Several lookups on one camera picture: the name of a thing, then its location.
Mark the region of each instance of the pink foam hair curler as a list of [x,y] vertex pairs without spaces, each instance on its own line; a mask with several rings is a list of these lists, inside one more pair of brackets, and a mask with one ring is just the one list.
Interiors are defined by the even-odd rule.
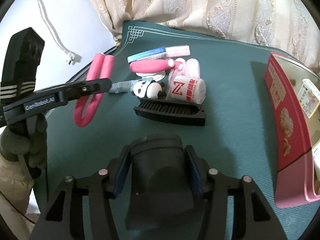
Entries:
[[[87,80],[96,79],[100,73],[100,78],[110,78],[114,57],[97,53],[94,55],[93,61],[87,75]],[[77,100],[73,119],[79,127],[87,126],[93,119],[97,108],[102,100],[103,93],[93,95],[85,114],[83,115],[84,107],[89,99],[89,96],[81,97]]]
[[136,73],[158,73],[166,69],[182,69],[183,64],[169,59],[145,59],[130,63],[130,69]]

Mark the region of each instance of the black folding comb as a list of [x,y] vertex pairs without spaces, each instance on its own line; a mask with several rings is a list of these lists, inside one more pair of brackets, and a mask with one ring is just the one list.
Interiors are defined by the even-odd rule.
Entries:
[[140,98],[136,115],[158,122],[204,126],[207,114],[201,105],[184,101]]

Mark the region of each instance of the open box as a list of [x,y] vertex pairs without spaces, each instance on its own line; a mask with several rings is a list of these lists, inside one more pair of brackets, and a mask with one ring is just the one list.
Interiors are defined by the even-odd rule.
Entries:
[[271,53],[264,79],[278,137],[275,203],[279,208],[320,199],[312,154],[312,147],[320,139],[320,112],[317,109],[308,118],[300,106],[297,94],[305,78],[320,89],[320,78],[311,70],[284,55]]

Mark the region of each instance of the black cylindrical object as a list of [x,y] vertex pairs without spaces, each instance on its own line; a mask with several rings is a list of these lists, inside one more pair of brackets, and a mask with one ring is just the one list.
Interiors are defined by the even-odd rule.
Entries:
[[132,185],[127,229],[156,228],[193,208],[180,137],[151,135],[129,148]]

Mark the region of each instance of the gloved hand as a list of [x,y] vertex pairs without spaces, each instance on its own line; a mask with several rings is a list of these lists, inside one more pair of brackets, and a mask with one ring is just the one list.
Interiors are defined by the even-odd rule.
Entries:
[[38,114],[35,133],[30,137],[16,134],[14,131],[23,130],[23,122],[8,125],[0,135],[0,153],[11,162],[18,161],[19,154],[30,152],[29,165],[31,168],[47,167],[47,121],[43,114]]

